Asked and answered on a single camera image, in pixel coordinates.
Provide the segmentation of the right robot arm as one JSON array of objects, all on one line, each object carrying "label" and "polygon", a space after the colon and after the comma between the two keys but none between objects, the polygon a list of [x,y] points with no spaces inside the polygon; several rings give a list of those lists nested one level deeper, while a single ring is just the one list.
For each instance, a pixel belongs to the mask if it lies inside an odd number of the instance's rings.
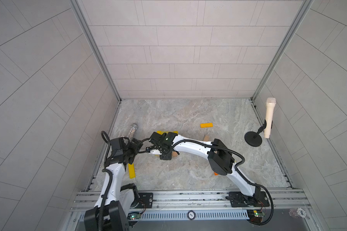
[{"label": "right robot arm", "polygon": [[154,132],[148,139],[151,146],[146,152],[159,154],[163,159],[173,151],[185,152],[207,159],[214,173],[228,177],[240,190],[237,193],[229,193],[226,199],[235,207],[263,208],[270,207],[269,216],[264,219],[255,214],[251,215],[249,223],[263,226],[268,224],[274,215],[274,203],[267,188],[248,179],[239,166],[245,163],[245,158],[236,151],[228,149],[222,141],[198,141],[183,137],[177,133],[169,132],[158,134]]}]

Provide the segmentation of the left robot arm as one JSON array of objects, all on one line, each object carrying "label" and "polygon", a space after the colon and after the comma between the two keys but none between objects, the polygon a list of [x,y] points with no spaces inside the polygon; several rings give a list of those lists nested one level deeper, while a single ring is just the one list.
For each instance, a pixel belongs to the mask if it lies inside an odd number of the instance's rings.
[{"label": "left robot arm", "polygon": [[127,137],[105,139],[108,144],[102,172],[105,180],[93,209],[86,211],[84,225],[87,231],[128,231],[130,207],[139,202],[136,186],[123,186],[122,179],[128,164],[136,156],[136,145]]}]

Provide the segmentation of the glitter silver microphone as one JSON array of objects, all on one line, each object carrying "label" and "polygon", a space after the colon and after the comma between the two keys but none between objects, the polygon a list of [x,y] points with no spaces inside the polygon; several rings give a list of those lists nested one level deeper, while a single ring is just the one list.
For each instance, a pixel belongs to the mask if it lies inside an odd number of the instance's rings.
[{"label": "glitter silver microphone", "polygon": [[136,123],[133,123],[131,126],[130,126],[130,129],[128,131],[128,134],[127,134],[127,138],[129,138],[129,140],[132,140],[133,137],[134,137],[134,134],[135,132],[137,131],[138,129],[138,125]]}]

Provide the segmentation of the amber orange far block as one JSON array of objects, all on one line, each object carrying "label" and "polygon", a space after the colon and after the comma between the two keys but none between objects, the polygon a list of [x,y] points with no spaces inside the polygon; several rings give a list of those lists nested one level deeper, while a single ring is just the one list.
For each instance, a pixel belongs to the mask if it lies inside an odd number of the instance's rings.
[{"label": "amber orange far block", "polygon": [[213,127],[213,123],[201,123],[200,127],[201,128],[212,128]]}]

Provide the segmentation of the left circuit board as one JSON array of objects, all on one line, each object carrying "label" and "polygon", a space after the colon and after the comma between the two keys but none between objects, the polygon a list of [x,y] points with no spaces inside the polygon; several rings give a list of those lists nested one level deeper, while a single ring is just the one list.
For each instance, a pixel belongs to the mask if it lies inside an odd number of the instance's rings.
[{"label": "left circuit board", "polygon": [[128,214],[128,220],[129,221],[134,221],[134,220],[139,220],[141,218],[141,213],[140,212],[131,212]]}]

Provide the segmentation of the circuit board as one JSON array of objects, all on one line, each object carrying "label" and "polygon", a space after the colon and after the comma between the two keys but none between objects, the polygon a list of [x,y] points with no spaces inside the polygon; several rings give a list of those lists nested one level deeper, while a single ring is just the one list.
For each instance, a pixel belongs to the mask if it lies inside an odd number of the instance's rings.
[{"label": "circuit board", "polygon": [[266,216],[265,212],[261,210],[247,210],[248,214],[248,222],[253,222],[256,224],[260,224],[263,221],[263,218]]},{"label": "circuit board", "polygon": [[134,221],[134,220],[139,220],[141,218],[141,213],[140,212],[131,212],[128,214],[128,220],[129,221]]}]

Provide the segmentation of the right circuit board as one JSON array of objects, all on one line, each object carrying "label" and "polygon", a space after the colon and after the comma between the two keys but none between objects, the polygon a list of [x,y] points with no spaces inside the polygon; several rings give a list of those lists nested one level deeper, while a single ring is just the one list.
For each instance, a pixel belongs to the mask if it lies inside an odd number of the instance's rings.
[{"label": "right circuit board", "polygon": [[248,222],[253,222],[256,224],[260,224],[263,221],[263,218],[266,216],[265,212],[261,210],[247,210],[248,214]]}]

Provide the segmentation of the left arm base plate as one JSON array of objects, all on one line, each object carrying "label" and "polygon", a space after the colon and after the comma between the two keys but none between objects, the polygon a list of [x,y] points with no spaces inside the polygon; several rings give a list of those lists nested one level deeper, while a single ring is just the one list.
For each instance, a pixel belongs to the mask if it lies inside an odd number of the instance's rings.
[{"label": "left arm base plate", "polygon": [[149,192],[138,193],[137,204],[134,205],[132,208],[134,209],[152,208],[153,196],[154,194]]}]

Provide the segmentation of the round sticker on rail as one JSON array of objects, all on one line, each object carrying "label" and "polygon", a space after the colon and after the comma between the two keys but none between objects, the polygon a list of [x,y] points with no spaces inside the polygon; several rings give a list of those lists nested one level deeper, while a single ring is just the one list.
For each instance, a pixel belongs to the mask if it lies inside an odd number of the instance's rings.
[{"label": "round sticker on rail", "polygon": [[196,213],[193,211],[193,210],[190,210],[188,213],[187,213],[187,218],[189,220],[194,220],[196,218]]}]

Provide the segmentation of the aluminium rail frame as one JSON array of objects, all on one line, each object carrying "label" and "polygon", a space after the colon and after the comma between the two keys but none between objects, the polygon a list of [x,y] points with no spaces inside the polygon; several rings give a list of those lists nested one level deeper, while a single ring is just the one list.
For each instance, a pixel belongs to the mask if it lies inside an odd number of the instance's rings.
[{"label": "aluminium rail frame", "polygon": [[[303,219],[311,231],[322,230],[304,190],[272,188],[268,191],[274,203],[274,211],[301,208],[302,212],[297,214],[297,218]],[[247,210],[260,209],[232,208],[226,196],[229,192],[239,192],[238,190],[141,191],[141,193],[149,192],[154,194],[152,208],[129,210],[140,212],[142,221],[188,220],[187,213],[190,210],[196,213],[195,220],[249,219]],[[270,207],[263,208],[262,211],[266,213],[268,209]]]}]

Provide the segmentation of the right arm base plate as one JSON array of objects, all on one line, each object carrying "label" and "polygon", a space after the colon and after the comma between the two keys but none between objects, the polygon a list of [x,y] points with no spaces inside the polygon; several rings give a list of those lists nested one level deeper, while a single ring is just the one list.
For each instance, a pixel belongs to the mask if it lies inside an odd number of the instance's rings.
[{"label": "right arm base plate", "polygon": [[253,196],[246,196],[241,192],[229,192],[226,199],[230,201],[232,208],[270,206],[268,195],[264,191],[256,192]]}]

